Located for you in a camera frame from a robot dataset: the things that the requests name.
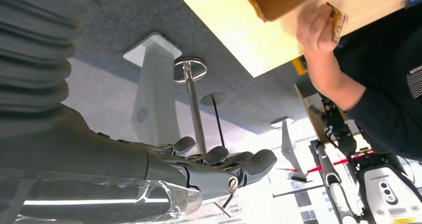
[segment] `person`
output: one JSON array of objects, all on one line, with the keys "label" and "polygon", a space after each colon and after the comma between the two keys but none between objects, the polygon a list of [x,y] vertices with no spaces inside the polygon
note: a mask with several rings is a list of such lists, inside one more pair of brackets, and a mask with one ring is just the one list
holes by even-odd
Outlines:
[{"label": "person", "polygon": [[336,48],[331,13],[323,4],[298,20],[297,39],[312,84],[383,148],[422,160],[420,15],[398,12],[363,28],[353,46]]}]

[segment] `speaker grille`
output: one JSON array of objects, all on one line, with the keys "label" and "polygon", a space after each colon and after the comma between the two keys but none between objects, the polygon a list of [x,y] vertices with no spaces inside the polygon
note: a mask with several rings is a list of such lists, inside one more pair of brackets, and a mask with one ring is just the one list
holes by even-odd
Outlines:
[{"label": "speaker grille", "polygon": [[390,215],[396,216],[407,213],[406,208],[390,208],[388,209]]},{"label": "speaker grille", "polygon": [[148,117],[148,110],[146,108],[141,108],[136,114],[136,119],[139,123],[144,123],[146,118]]}]

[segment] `thin black rod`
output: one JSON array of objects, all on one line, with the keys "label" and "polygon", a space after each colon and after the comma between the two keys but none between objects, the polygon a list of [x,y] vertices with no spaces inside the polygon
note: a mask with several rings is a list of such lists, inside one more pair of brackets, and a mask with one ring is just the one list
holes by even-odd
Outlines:
[{"label": "thin black rod", "polygon": [[217,118],[218,131],[220,132],[221,145],[225,147],[223,131],[221,130],[220,118],[218,117],[217,104],[215,103],[214,95],[212,97],[212,104],[214,105],[215,117]]},{"label": "thin black rod", "polygon": [[317,186],[314,186],[314,187],[310,187],[310,188],[303,188],[303,189],[293,190],[293,191],[287,192],[287,193],[282,193],[282,194],[277,194],[277,195],[274,195],[273,194],[273,198],[282,197],[282,196],[286,196],[286,195],[290,195],[290,194],[301,193],[301,192],[307,192],[309,190],[317,189],[317,188],[322,188],[322,187],[324,187],[323,184],[317,185]]}]

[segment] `table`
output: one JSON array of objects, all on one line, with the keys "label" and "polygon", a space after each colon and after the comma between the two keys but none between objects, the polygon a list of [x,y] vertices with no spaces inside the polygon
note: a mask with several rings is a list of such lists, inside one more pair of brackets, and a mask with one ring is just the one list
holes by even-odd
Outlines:
[{"label": "table", "polygon": [[302,55],[296,40],[303,6],[330,2],[349,16],[350,33],[404,7],[405,0],[309,0],[263,22],[247,0],[184,0],[244,68],[257,77]]}]

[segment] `metal screw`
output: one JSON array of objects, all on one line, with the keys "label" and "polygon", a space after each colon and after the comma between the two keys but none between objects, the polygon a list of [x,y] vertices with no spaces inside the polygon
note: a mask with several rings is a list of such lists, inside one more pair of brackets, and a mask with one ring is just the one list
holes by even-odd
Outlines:
[{"label": "metal screw", "polygon": [[238,181],[237,178],[235,176],[231,176],[228,179],[228,183],[227,183],[227,189],[229,192],[233,193],[234,191],[236,191],[237,186],[238,186]]}]

